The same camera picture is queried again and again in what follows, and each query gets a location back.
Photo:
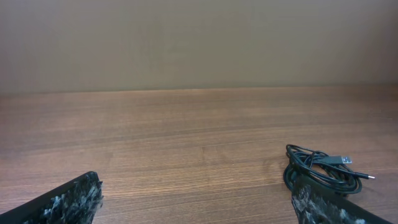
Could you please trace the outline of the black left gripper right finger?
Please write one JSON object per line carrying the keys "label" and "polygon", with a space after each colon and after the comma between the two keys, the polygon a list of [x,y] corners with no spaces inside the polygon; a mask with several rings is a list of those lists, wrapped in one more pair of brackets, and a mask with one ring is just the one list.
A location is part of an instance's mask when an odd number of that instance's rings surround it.
{"label": "black left gripper right finger", "polygon": [[307,176],[296,179],[292,205],[300,224],[391,224]]}

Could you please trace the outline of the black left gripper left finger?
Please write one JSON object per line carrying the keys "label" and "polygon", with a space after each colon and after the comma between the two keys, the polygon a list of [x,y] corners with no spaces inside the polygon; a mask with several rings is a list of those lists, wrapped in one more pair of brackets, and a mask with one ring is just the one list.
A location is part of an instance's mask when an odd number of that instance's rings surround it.
{"label": "black left gripper left finger", "polygon": [[89,171],[1,214],[1,224],[91,224],[102,204],[102,181]]}

